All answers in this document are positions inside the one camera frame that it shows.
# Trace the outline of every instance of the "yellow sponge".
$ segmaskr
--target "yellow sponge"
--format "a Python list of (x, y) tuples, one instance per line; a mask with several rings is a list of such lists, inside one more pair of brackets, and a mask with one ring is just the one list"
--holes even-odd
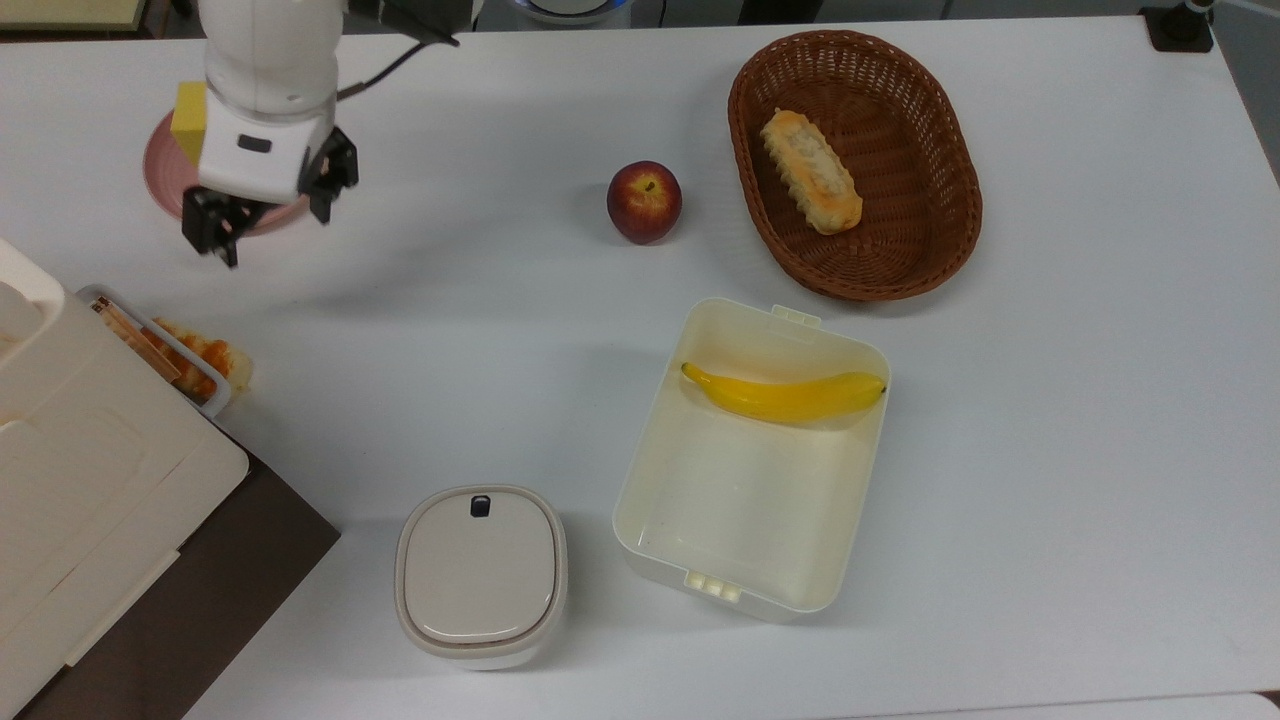
[(178, 101), (173, 106), (169, 132), (182, 147), (182, 154), (192, 165), (200, 165), (200, 150), (205, 145), (205, 83), (178, 83)]

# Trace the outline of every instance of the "brown woven basket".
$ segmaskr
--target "brown woven basket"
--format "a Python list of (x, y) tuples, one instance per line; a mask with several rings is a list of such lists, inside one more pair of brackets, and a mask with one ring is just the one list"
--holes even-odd
[[(823, 236), (787, 195), (760, 128), (776, 108), (827, 137), (863, 196), (852, 229)], [(933, 290), (978, 241), (982, 195), (938, 81), (883, 40), (852, 31), (783, 37), (739, 72), (728, 122), (746, 205), (760, 237), (800, 284), (845, 300)]]

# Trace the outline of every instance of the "apple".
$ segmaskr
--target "apple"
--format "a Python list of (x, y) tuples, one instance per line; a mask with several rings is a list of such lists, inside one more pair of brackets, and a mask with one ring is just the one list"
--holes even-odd
[(607, 200), (613, 225), (636, 245), (649, 245), (671, 232), (682, 206), (676, 176), (653, 160), (618, 170)]

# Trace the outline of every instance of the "white plastic box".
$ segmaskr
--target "white plastic box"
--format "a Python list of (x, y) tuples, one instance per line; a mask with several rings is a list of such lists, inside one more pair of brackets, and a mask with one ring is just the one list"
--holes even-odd
[(248, 457), (0, 241), (0, 717), (178, 559)]
[(719, 299), (692, 309), (613, 511), (639, 574), (773, 623), (836, 600), (888, 392), (861, 413), (785, 425), (712, 405), (680, 372), (691, 361), (785, 383), (858, 370), (892, 387), (878, 350), (818, 324)]

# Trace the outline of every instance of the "banana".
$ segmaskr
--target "banana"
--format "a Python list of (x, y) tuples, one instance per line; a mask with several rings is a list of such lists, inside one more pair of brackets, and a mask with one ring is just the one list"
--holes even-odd
[(884, 392), (884, 380), (870, 373), (841, 373), (805, 383), (753, 383), (707, 373), (692, 363), (680, 372), (698, 383), (723, 410), (769, 423), (810, 423), (865, 410)]

